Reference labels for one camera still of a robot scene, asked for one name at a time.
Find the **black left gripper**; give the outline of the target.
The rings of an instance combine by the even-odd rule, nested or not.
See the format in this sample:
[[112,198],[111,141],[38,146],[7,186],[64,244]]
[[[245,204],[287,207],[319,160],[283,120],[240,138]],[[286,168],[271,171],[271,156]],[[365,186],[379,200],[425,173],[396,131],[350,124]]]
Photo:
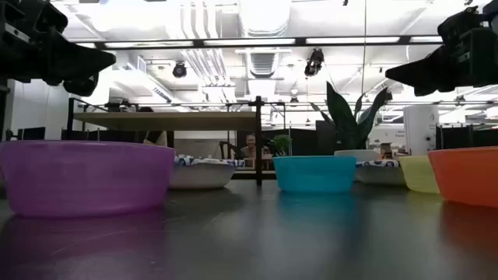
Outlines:
[[0,0],[0,79],[43,79],[68,93],[92,96],[114,54],[67,41],[68,18],[50,0]]

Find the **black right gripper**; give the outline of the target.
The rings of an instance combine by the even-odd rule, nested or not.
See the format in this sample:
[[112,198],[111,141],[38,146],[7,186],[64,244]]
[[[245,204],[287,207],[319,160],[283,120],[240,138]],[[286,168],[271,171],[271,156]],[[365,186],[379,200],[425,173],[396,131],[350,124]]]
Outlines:
[[448,17],[437,32],[444,45],[423,59],[389,68],[385,77],[414,87],[417,97],[498,85],[498,0]]

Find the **yellow plastic bowl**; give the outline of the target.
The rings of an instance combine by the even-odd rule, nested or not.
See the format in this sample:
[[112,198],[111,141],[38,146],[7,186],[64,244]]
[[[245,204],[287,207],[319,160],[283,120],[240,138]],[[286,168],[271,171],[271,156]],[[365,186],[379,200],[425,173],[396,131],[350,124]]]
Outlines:
[[403,156],[398,161],[406,185],[411,191],[427,194],[440,193],[428,156]]

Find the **orange plastic bowl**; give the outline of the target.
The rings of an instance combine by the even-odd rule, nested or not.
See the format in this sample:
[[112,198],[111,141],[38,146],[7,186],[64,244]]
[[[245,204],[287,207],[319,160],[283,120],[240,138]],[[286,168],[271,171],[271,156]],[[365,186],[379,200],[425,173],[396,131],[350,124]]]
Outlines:
[[498,146],[435,150],[429,160],[445,200],[498,208]]

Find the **purple plastic bowl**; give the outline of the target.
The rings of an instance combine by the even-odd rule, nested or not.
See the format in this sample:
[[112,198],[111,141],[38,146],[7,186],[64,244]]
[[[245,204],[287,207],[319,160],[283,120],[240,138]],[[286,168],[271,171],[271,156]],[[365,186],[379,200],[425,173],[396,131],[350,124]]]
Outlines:
[[110,215],[161,205],[174,157],[172,148],[128,142],[13,141],[0,143],[0,172],[18,215]]

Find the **blue patterned paper bowl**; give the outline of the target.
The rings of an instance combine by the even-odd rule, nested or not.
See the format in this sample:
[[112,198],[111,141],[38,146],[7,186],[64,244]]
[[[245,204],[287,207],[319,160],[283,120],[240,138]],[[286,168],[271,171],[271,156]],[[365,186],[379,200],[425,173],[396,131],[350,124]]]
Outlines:
[[243,159],[195,158],[179,155],[174,159],[171,190],[212,190],[225,187]]
[[406,185],[401,164],[396,159],[357,162],[356,180],[362,184]]

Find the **teal plastic bowl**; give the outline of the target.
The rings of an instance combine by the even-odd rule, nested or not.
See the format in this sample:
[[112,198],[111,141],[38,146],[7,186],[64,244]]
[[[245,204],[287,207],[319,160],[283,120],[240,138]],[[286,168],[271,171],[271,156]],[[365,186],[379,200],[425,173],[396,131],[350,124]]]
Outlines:
[[355,180],[353,156],[283,156],[273,159],[282,191],[337,194],[350,192]]

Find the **black partition screen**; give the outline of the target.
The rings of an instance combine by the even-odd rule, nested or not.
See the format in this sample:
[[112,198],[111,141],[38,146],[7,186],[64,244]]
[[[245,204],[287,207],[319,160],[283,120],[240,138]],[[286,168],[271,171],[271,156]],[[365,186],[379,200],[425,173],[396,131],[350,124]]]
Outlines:
[[436,149],[460,149],[498,146],[498,129],[482,129],[481,125],[437,126]]

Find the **black computer monitor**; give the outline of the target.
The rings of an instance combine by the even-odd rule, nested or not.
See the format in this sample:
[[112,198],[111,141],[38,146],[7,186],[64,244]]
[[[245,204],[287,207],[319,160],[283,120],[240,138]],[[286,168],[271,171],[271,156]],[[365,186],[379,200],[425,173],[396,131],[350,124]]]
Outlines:
[[17,131],[16,138],[18,140],[44,140],[46,128],[21,128]]

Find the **green snake plant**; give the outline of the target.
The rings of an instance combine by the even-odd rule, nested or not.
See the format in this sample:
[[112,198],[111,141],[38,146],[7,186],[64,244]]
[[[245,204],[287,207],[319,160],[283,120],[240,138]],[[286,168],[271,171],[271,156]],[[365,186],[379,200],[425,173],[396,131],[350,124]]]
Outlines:
[[377,112],[391,99],[388,88],[382,89],[375,96],[372,105],[361,114],[359,112],[363,105],[362,97],[356,101],[355,110],[351,111],[348,102],[335,91],[330,82],[326,82],[326,95],[328,114],[315,103],[310,103],[311,107],[336,130],[337,139],[344,149],[365,149]]

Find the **black partition panel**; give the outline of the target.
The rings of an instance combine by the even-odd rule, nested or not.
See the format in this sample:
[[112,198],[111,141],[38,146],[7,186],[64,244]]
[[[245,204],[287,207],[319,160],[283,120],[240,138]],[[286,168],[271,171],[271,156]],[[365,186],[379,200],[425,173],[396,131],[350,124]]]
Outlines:
[[320,155],[333,156],[337,148],[335,128],[326,121],[315,121],[317,135],[317,152]]

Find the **small leafy green plant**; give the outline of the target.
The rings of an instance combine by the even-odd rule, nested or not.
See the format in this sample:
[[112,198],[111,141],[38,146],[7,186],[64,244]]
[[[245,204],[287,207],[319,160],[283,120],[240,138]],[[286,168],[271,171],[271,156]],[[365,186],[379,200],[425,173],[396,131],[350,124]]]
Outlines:
[[292,145],[292,139],[288,135],[276,135],[272,139],[274,156],[288,156]]

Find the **black table mat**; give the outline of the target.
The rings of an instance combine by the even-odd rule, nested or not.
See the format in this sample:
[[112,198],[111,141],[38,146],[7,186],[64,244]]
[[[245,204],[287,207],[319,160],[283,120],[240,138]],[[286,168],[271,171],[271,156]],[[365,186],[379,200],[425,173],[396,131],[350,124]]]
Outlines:
[[0,280],[498,280],[498,209],[245,180],[89,219],[23,218],[0,196]]

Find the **wooden shelf with black frame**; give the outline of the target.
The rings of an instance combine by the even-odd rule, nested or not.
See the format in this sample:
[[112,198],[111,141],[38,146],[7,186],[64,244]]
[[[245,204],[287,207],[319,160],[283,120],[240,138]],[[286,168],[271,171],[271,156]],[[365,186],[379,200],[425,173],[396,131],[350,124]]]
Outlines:
[[96,113],[75,112],[75,105],[81,103],[85,107],[91,104],[71,97],[68,99],[68,116],[65,138],[72,140],[73,124],[80,121],[82,124],[94,124],[118,131],[250,131],[255,133],[257,156],[254,172],[246,176],[256,180],[260,187],[268,176],[263,174],[262,159],[262,107],[266,104],[260,96],[255,100],[245,102],[245,106],[253,107],[254,112],[205,111],[205,112],[110,112],[101,106],[95,106]]

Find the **white ceiling air duct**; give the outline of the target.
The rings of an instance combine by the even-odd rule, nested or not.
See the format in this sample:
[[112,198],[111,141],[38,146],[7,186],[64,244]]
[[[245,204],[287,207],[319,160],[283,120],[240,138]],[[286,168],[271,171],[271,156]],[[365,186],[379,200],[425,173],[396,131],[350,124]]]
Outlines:
[[284,37],[291,0],[237,0],[244,37]]

